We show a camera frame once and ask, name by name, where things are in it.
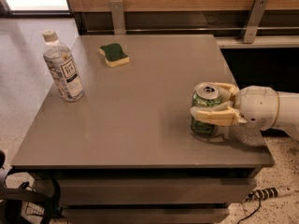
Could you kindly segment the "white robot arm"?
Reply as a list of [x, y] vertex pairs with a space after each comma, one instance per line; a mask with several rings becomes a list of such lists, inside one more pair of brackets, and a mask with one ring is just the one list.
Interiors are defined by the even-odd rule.
[[216, 126], [239, 126], [255, 132], [281, 130], [299, 140], [299, 94], [275, 91], [270, 87], [203, 82], [194, 88], [193, 97], [212, 105], [196, 103], [191, 115], [196, 121]]

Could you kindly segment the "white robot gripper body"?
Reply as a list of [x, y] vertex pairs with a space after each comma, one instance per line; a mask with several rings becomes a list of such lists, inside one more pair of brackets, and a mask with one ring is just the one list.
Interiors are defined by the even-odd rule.
[[235, 97], [235, 108], [240, 111], [241, 124], [260, 131], [271, 128], [278, 115], [278, 94], [269, 87], [248, 86]]

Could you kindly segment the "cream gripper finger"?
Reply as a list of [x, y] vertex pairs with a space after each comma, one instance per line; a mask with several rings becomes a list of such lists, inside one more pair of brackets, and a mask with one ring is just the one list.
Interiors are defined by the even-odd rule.
[[193, 100], [222, 102], [232, 100], [239, 88], [231, 83], [201, 82], [193, 90]]
[[191, 115], [195, 120], [217, 126], [232, 126], [248, 122], [231, 101], [215, 106], [193, 106]]

